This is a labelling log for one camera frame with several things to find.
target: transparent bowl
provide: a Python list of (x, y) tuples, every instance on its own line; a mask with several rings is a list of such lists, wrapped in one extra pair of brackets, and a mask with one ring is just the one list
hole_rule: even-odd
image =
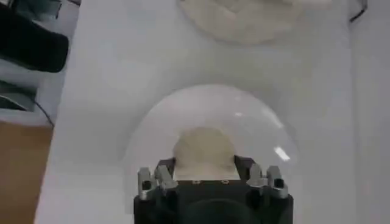
[(181, 133), (196, 127), (222, 131), (230, 138), (237, 155), (251, 157), (264, 171), (269, 166), (279, 166), (297, 204), (302, 188), (299, 152), (275, 113), (237, 88), (200, 85), (165, 97), (133, 133), (124, 157), (128, 213), (132, 212), (132, 200), (137, 195), (139, 168), (154, 170), (161, 159), (173, 157), (172, 150)]

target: glass dome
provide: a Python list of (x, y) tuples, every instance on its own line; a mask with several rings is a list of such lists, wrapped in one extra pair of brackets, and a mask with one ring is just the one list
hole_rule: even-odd
[(263, 172), (269, 166), (279, 166), (294, 204), (300, 201), (299, 152), (275, 113), (237, 88), (200, 85), (165, 97), (133, 132), (124, 157), (128, 213), (137, 195), (139, 169), (154, 170), (161, 159), (173, 157), (173, 148), (182, 133), (197, 127), (220, 130), (229, 137), (236, 155), (252, 158)]

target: black cable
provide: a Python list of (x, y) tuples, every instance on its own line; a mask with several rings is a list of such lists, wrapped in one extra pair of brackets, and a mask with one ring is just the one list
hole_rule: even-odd
[(349, 23), (355, 22), (358, 18), (360, 18), (368, 9), (368, 0), (361, 1), (361, 10), (353, 17), (349, 19)]
[(31, 100), (31, 102), (33, 102), (42, 111), (42, 113), (46, 116), (46, 119), (50, 123), (51, 127), (54, 127), (54, 123), (53, 123), (52, 119), (50, 118), (48, 112), (46, 112), (46, 110), (43, 109), (43, 107), (33, 97), (30, 96), (32, 94), (31, 91), (26, 90), (25, 88), (22, 88), (20, 86), (15, 85), (15, 84), (2, 81), (2, 80), (0, 80), (0, 83), (2, 83), (3, 85), (6, 85), (8, 88), (10, 88), (10, 90), (15, 91), (15, 92), (11, 91), (12, 93), (20, 93), (20, 94), (26, 96), (29, 100)]

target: wooden floor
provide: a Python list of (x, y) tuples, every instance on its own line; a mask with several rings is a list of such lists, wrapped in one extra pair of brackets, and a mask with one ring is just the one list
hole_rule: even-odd
[(52, 129), (0, 122), (0, 223), (33, 224)]

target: white tabletop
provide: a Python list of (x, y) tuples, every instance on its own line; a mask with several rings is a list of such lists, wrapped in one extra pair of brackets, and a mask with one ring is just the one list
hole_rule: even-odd
[(303, 223), (355, 224), (346, 11), (335, 1), (242, 47), (199, 32), (175, 0), (84, 0), (36, 223), (131, 223), (121, 167), (131, 132), (174, 90), (225, 83), (267, 103), (297, 142)]

